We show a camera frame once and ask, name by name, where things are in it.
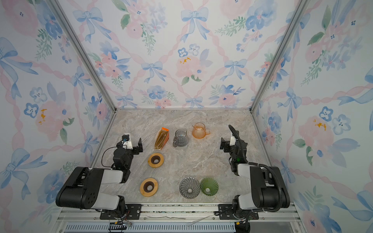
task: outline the marble surface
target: marble surface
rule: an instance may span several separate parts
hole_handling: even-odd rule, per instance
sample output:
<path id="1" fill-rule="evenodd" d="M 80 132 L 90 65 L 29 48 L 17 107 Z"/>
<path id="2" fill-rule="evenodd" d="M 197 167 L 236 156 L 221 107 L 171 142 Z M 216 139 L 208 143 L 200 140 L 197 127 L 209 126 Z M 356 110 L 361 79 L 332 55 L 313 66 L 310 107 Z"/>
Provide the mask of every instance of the marble surface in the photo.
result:
<path id="1" fill-rule="evenodd" d="M 197 122 L 204 123 L 211 134 L 203 139 L 194 138 L 192 125 Z M 142 139 L 144 152 L 134 156 L 126 183 L 102 185 L 100 191 L 122 195 L 126 202 L 231 202 L 235 195 L 249 193 L 250 181 L 233 174 L 228 162 L 229 153 L 219 149 L 221 137 L 230 139 L 229 124 L 248 143 L 248 161 L 266 164 L 248 110 L 118 110 L 103 149 L 115 146 L 124 133 L 130 133 L 133 145 L 137 145 L 139 138 Z M 159 151 L 154 149 L 154 143 L 155 135 L 161 127 L 170 130 L 170 139 Z M 188 130 L 189 144 L 174 148 L 173 137 L 180 128 Z M 104 165 L 110 166 L 113 163 L 114 150 L 109 149 L 105 153 Z M 159 168 L 152 168 L 147 162 L 154 152 L 164 156 L 164 163 Z M 96 167 L 102 167 L 101 157 L 102 154 Z M 157 180 L 158 191 L 151 197 L 144 197 L 140 193 L 140 184 L 150 177 Z M 214 196 L 200 192 L 196 198 L 186 199 L 179 192 L 179 184 L 185 177 L 194 177 L 199 181 L 204 177 L 212 177 L 218 182 L 219 191 Z"/>

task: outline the wall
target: wall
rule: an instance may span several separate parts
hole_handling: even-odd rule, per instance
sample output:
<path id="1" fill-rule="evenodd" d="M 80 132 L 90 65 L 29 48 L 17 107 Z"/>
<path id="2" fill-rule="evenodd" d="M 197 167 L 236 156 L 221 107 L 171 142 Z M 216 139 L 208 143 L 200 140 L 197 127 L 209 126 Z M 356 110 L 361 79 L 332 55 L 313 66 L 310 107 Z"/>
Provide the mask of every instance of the wall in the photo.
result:
<path id="1" fill-rule="evenodd" d="M 0 4 L 0 232 L 50 232 L 110 111 L 44 1 Z"/>
<path id="2" fill-rule="evenodd" d="M 118 107 L 246 108 L 298 0 L 59 2 Z"/>
<path id="3" fill-rule="evenodd" d="M 373 232 L 372 10 L 311 0 L 256 111 L 308 233 Z"/>

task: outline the glass pitcher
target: glass pitcher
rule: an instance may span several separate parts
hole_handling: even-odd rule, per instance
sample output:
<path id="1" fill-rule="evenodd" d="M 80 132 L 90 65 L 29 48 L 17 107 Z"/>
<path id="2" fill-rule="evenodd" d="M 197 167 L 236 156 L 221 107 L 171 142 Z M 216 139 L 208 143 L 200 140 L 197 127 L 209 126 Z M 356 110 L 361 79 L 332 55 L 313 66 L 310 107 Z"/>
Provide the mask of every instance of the glass pitcher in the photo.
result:
<path id="1" fill-rule="evenodd" d="M 175 137 L 173 138 L 173 147 L 184 147 L 189 142 L 189 137 L 187 136 L 187 129 L 178 129 L 175 132 Z"/>
<path id="2" fill-rule="evenodd" d="M 193 137 L 201 139 L 209 134 L 210 134 L 210 131 L 206 129 L 206 126 L 203 123 L 199 122 L 193 126 L 193 131 L 192 131 Z"/>

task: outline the pitcher handle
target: pitcher handle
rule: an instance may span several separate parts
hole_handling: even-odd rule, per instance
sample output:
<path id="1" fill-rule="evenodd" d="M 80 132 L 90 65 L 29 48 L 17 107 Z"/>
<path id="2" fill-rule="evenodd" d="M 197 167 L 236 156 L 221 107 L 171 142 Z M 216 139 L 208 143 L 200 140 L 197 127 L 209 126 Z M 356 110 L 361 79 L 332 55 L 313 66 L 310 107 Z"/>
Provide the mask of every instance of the pitcher handle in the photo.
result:
<path id="1" fill-rule="evenodd" d="M 175 136 L 175 137 L 173 138 L 172 146 L 173 146 L 173 147 L 177 147 L 177 145 L 176 145 L 177 142 L 178 142 L 178 138 Z"/>

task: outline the wooden ring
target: wooden ring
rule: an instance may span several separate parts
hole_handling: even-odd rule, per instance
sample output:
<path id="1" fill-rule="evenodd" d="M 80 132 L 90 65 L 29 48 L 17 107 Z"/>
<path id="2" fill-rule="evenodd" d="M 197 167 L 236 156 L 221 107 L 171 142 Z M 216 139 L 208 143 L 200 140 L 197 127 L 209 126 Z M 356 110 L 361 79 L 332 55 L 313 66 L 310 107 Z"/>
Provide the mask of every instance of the wooden ring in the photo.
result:
<path id="1" fill-rule="evenodd" d="M 153 153 L 148 159 L 148 164 L 150 167 L 157 168 L 163 164 L 163 161 L 164 161 L 164 158 L 161 153 Z"/>
<path id="2" fill-rule="evenodd" d="M 143 196 L 153 196 L 158 190 L 158 182 L 154 178 L 145 179 L 140 185 L 140 193 Z"/>

